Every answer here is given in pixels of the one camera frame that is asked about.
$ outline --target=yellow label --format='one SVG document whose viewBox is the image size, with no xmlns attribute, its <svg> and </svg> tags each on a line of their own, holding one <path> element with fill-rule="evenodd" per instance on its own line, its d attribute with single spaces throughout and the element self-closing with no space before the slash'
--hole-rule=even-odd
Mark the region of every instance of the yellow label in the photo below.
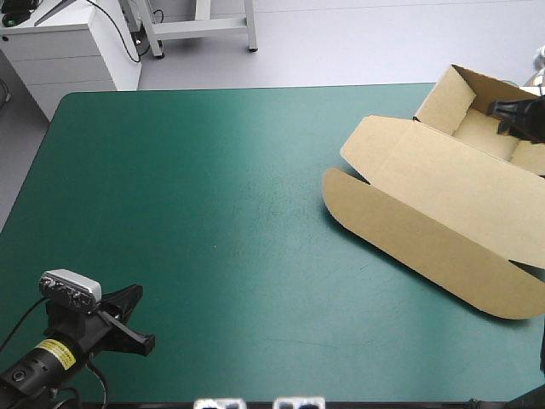
<svg viewBox="0 0 545 409">
<path fill-rule="evenodd" d="M 60 343 L 55 339 L 44 339 L 36 346 L 36 348 L 45 349 L 52 354 L 57 360 L 59 360 L 62 367 L 65 368 L 65 371 L 68 371 L 71 366 L 76 363 L 76 358 L 74 358 L 74 355 L 70 349 L 68 349 L 64 343 Z"/>
</svg>

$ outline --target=gray floor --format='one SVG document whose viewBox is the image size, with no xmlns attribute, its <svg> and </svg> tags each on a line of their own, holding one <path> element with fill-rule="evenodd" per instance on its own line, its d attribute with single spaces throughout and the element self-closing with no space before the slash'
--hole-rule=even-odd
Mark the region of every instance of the gray floor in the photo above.
<svg viewBox="0 0 545 409">
<path fill-rule="evenodd" d="M 166 20 L 189 0 L 154 0 Z M 215 17 L 242 0 L 213 0 Z M 455 62 L 522 84 L 545 43 L 545 0 L 255 0 L 260 50 L 244 36 L 165 43 L 143 60 L 141 89 L 209 89 L 433 82 Z M 45 117 L 0 54 L 13 100 L 0 112 L 0 228 L 40 141 Z"/>
</svg>

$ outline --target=drawer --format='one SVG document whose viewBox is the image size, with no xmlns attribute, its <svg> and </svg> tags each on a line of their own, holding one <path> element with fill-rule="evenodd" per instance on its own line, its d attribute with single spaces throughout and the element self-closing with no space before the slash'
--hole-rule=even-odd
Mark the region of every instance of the drawer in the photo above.
<svg viewBox="0 0 545 409">
<path fill-rule="evenodd" d="M 50 60 L 20 60 L 12 65 L 26 85 L 81 83 L 111 80 L 101 57 L 53 58 Z"/>
<path fill-rule="evenodd" d="M 12 62 L 100 55 L 89 30 L 3 35 L 0 49 Z"/>
<path fill-rule="evenodd" d="M 28 90 L 49 120 L 63 96 L 72 92 L 115 91 L 113 81 L 88 81 L 86 83 L 29 85 Z"/>
</svg>

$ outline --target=open cardboard box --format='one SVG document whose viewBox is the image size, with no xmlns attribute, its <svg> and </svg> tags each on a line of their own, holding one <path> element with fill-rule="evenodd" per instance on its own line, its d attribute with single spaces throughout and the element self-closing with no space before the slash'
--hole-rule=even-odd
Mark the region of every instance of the open cardboard box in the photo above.
<svg viewBox="0 0 545 409">
<path fill-rule="evenodd" d="M 491 101 L 530 98 L 451 66 L 414 120 L 360 123 L 341 155 L 369 184 L 326 171 L 327 208 L 486 313 L 545 313 L 545 283 L 515 264 L 545 268 L 545 146 L 498 135 L 498 121 L 485 116 Z"/>
</svg>

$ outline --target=cable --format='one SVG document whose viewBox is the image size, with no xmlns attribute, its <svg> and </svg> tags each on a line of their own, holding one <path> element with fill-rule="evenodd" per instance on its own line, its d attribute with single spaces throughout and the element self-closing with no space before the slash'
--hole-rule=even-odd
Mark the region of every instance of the cable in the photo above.
<svg viewBox="0 0 545 409">
<path fill-rule="evenodd" d="M 542 338 L 542 352 L 540 354 L 540 366 L 539 369 L 545 373 L 545 325 L 543 326 L 543 338 Z"/>
<path fill-rule="evenodd" d="M 75 400 L 76 405 L 77 405 L 77 409 L 82 409 L 82 397 L 79 394 L 79 391 L 76 388 L 72 387 L 72 386 L 66 386 L 65 388 L 59 389 L 59 391 L 65 391 L 65 390 L 72 392 L 74 397 L 70 398 L 70 399 L 63 400 L 62 402 L 60 402 L 60 405 L 57 404 L 59 406 L 56 407 L 56 409 L 59 409 L 61 406 L 63 406 L 65 403 L 67 403 L 70 400 Z"/>
<path fill-rule="evenodd" d="M 135 62 L 136 64 L 138 64 L 139 62 L 142 61 L 141 59 L 141 56 L 138 55 L 138 60 L 133 57 L 130 52 L 129 52 L 129 48 L 127 47 L 127 44 L 125 42 L 125 39 L 123 38 L 123 34 L 121 34 L 121 30 L 119 30 L 119 27 L 118 25 L 116 24 L 116 22 L 113 20 L 113 18 L 108 14 L 107 11 L 105 11 L 101 6 L 99 6 L 97 3 L 95 3 L 93 0 L 85 0 L 87 3 L 89 4 L 93 4 L 98 10 L 100 10 L 102 13 L 104 13 L 106 15 L 106 17 L 108 19 L 110 19 L 110 21 L 112 22 L 113 26 L 116 28 L 116 30 L 118 31 L 118 34 L 119 34 L 119 38 L 121 38 L 121 42 L 123 43 L 123 46 L 125 48 L 125 51 L 127 52 L 127 55 L 129 56 L 129 58 Z"/>
<path fill-rule="evenodd" d="M 2 79 L 0 79 L 0 86 L 3 88 L 4 93 L 6 94 L 3 97 L 3 100 L 0 101 L 0 109 L 2 109 L 3 106 L 6 105 L 6 103 L 11 99 L 11 94 L 9 93 L 8 85 Z"/>
<path fill-rule="evenodd" d="M 0 345 L 0 352 L 3 351 L 4 348 L 6 348 L 6 345 L 8 344 L 9 340 L 13 337 L 13 335 L 17 332 L 17 330 L 19 329 L 19 327 L 21 326 L 21 324 L 26 320 L 26 317 L 28 317 L 28 315 L 34 310 L 34 308 L 36 308 L 38 305 L 40 305 L 42 302 L 44 302 L 47 298 L 44 297 L 44 298 L 40 298 L 39 300 L 37 300 L 35 303 L 32 304 L 32 306 L 23 314 L 23 316 L 20 318 L 19 322 L 17 323 L 17 325 L 15 325 L 14 329 L 11 330 L 11 332 L 9 333 L 8 337 L 6 337 L 6 339 L 4 340 L 4 342 L 2 343 L 2 345 Z"/>
<path fill-rule="evenodd" d="M 89 4 L 92 4 L 94 5 L 98 10 L 100 10 L 102 13 L 104 13 L 106 15 L 106 17 L 112 22 L 113 26 L 116 28 L 116 30 L 118 31 L 118 34 L 119 34 L 119 38 L 121 38 L 121 42 L 123 43 L 123 47 L 125 48 L 125 52 L 127 53 L 127 55 L 129 56 L 129 58 L 135 62 L 136 64 L 138 64 L 139 62 L 142 61 L 141 57 L 147 53 L 149 50 L 150 50 L 150 46 L 148 45 L 147 46 L 147 49 L 142 53 L 142 54 L 138 54 L 138 60 L 133 57 L 130 52 L 129 52 L 129 48 L 127 47 L 127 44 L 125 42 L 125 39 L 123 38 L 123 34 L 121 34 L 121 30 L 119 30 L 119 26 L 117 25 L 117 23 L 113 20 L 113 18 L 108 14 L 107 11 L 105 11 L 101 6 L 99 6 L 97 3 L 93 2 L 92 0 L 85 0 L 87 3 Z M 156 14 L 158 11 L 161 12 L 161 23 L 163 22 L 164 20 L 164 12 L 163 10 L 161 9 L 157 9 L 155 10 L 153 13 Z"/>
<path fill-rule="evenodd" d="M 104 377 L 104 374 L 100 371 L 99 368 L 97 368 L 91 360 L 93 359 L 93 354 L 89 356 L 89 361 L 85 366 L 87 366 L 87 369 L 89 369 L 93 375 L 96 376 L 96 378 L 99 380 L 100 384 L 102 385 L 102 390 L 104 391 L 104 400 L 102 402 L 102 408 L 101 409 L 107 409 L 108 405 L 110 404 L 110 389 L 108 387 L 108 382 L 106 381 L 106 378 Z"/>
<path fill-rule="evenodd" d="M 155 10 L 153 13 L 155 14 L 155 13 L 157 13 L 158 11 L 161 12 L 161 21 L 159 21 L 159 23 L 162 23 L 162 22 L 164 21 L 164 12 L 163 12 L 163 10 L 161 10 L 161 9 L 157 9 L 157 10 Z"/>
</svg>

